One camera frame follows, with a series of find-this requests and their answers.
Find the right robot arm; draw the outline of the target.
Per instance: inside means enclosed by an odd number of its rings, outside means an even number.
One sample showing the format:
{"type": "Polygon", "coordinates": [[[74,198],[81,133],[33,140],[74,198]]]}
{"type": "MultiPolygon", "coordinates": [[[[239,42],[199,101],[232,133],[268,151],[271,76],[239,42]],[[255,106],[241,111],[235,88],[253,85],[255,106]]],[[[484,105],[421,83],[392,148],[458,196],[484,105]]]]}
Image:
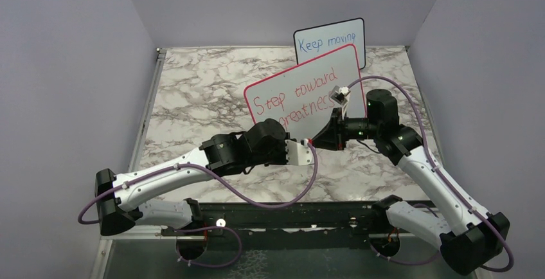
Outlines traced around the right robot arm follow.
{"type": "Polygon", "coordinates": [[[397,100],[390,91],[366,95],[367,116],[349,118],[333,109],[329,122],[312,138],[316,148],[343,150],[349,140],[373,140],[377,150],[405,172],[442,214],[439,219],[390,195],[373,205],[371,225],[380,232],[400,228],[439,250],[447,265],[469,275],[499,255],[510,221],[490,213],[458,185],[431,155],[414,129],[400,124],[397,100]]]}

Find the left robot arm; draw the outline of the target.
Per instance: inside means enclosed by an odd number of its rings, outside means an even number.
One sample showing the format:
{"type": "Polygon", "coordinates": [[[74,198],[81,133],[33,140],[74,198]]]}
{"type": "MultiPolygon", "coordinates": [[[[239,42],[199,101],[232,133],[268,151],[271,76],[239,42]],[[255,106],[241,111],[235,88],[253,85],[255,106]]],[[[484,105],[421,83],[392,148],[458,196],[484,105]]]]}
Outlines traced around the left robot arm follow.
{"type": "Polygon", "coordinates": [[[189,199],[152,205],[151,200],[172,190],[219,177],[248,174],[259,165],[285,165],[290,134],[279,122],[266,119],[247,131],[216,134],[188,153],[156,166],[116,174],[96,173],[95,196],[102,236],[124,233],[137,225],[180,228],[186,234],[201,229],[202,217],[189,199]]]}

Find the red framed whiteboard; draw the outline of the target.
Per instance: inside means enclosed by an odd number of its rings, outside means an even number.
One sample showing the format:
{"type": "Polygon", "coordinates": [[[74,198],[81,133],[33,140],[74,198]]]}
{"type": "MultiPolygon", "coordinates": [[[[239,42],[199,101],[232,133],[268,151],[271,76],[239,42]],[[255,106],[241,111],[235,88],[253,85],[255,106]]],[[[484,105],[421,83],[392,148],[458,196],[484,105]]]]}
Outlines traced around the red framed whiteboard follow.
{"type": "Polygon", "coordinates": [[[353,44],[322,54],[259,80],[244,89],[244,98],[255,123],[278,121],[298,140],[313,138],[338,107],[330,95],[361,77],[353,44]]]}

